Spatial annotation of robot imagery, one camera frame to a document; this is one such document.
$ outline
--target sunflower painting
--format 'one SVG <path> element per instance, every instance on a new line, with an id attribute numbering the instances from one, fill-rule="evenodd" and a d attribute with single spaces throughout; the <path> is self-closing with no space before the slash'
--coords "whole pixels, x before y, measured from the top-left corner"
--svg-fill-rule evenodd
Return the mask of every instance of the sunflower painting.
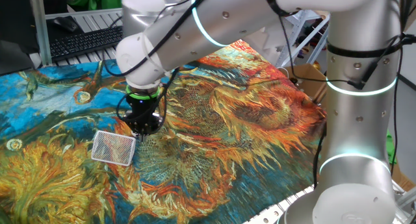
<path id="1" fill-rule="evenodd" d="M 97 130 L 131 134 L 124 90 L 102 62 L 0 77 L 12 223 L 243 223 L 312 183 L 325 113 L 242 41 L 181 68 L 128 167 L 91 159 Z"/>

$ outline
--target led light ring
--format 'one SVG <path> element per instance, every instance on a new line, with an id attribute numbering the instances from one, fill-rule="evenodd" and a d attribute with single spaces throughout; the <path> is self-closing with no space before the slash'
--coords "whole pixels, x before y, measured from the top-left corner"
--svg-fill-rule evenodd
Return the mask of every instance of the led light ring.
<path id="1" fill-rule="evenodd" d="M 125 87 L 125 91 L 127 92 L 127 93 L 130 93 L 130 97 L 132 97 L 132 98 L 134 98 L 134 99 L 138 99 L 138 100 L 150 100 L 150 97 L 151 98 L 156 98 L 159 94 L 160 94 L 160 92 L 161 92 L 161 88 L 159 87 L 159 88 L 157 88 L 157 91 L 155 92 L 155 93 L 153 93 L 153 94 L 151 94 L 150 95 L 150 97 L 148 96 L 148 95 L 137 95 L 137 94 L 134 94 L 131 90 L 130 90 L 130 88 L 129 88 L 129 86 L 127 85 L 126 87 Z"/>
<path id="2" fill-rule="evenodd" d="M 343 94 L 355 95 L 355 96 L 370 96 L 370 95 L 377 95 L 377 94 L 388 91 L 390 88 L 392 88 L 396 84 L 397 78 L 389 86 L 382 88 L 380 90 L 370 91 L 370 92 L 353 92 L 353 91 L 344 90 L 342 88 L 338 88 L 335 85 L 333 85 L 331 82 L 328 81 L 328 78 L 326 78 L 326 82 L 328 83 L 328 86 L 331 87 L 333 90 L 343 93 Z"/>
<path id="3" fill-rule="evenodd" d="M 192 15 L 194 16 L 195 19 L 195 23 L 198 26 L 198 28 L 200 29 L 201 33 L 207 38 L 207 40 L 209 40 L 212 44 L 220 46 L 220 47 L 225 47 L 225 46 L 229 46 L 229 45 L 224 45 L 221 43 L 218 43 L 216 40 L 214 40 L 212 37 L 210 37 L 208 35 L 208 32 L 203 28 L 200 18 L 198 17 L 198 13 L 196 12 L 196 8 L 192 9 Z"/>
<path id="4" fill-rule="evenodd" d="M 363 154 L 359 154 L 359 153 L 344 153 L 344 154 L 341 154 L 341 155 L 333 156 L 333 157 L 329 158 L 328 160 L 326 160 L 326 161 L 325 161 L 325 162 L 321 165 L 321 167 L 320 167 L 320 169 L 319 169 L 319 174 L 320 174 L 320 172 L 322 172 L 322 168 L 323 168 L 326 164 L 330 163 L 331 161 L 333 161 L 333 160 L 335 160 L 335 159 L 342 158 L 342 157 L 347 157 L 347 156 L 359 156 L 359 157 L 363 157 L 363 158 L 368 158 L 368 159 L 374 160 L 374 161 L 376 161 L 377 163 L 379 163 L 379 164 L 383 165 L 383 166 L 384 166 L 384 167 L 388 170 L 388 172 L 390 173 L 390 168 L 389 168 L 389 167 L 387 167 L 387 166 L 385 165 L 385 163 L 383 163 L 381 160 L 378 160 L 378 159 L 377 159 L 377 158 L 375 158 L 375 157 L 372 157 L 372 156 L 369 156 L 369 155 L 363 155 Z"/>

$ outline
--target black keyboard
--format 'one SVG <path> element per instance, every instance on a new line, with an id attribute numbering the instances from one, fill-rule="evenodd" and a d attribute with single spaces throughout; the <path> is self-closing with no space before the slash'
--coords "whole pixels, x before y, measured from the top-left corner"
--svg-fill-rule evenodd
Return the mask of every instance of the black keyboard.
<path id="1" fill-rule="evenodd" d="M 122 26 L 87 32 L 49 43 L 52 60 L 58 61 L 117 45 L 123 39 Z"/>

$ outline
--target small mesh card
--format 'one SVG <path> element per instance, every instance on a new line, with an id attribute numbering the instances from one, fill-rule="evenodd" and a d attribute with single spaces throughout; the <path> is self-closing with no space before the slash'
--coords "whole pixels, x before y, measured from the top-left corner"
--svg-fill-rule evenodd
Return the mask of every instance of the small mesh card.
<path id="1" fill-rule="evenodd" d="M 135 153 L 136 139 L 119 134 L 97 131 L 92 146 L 91 158 L 128 166 Z"/>

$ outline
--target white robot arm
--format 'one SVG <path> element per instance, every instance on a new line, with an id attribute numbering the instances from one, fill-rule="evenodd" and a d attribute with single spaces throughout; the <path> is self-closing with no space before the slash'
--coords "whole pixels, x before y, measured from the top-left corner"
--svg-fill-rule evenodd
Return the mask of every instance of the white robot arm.
<path id="1" fill-rule="evenodd" d="M 133 92 L 151 93 L 166 71 L 279 20 L 277 12 L 330 11 L 328 79 L 362 85 L 328 82 L 328 137 L 319 185 L 293 203 L 278 223 L 390 224 L 395 200 L 385 136 L 399 53 L 386 47 L 401 33 L 398 2 L 191 0 L 167 10 L 145 33 L 123 39 L 117 63 L 123 73 L 129 72 L 126 79 Z M 378 68 L 368 76 L 375 60 Z"/>

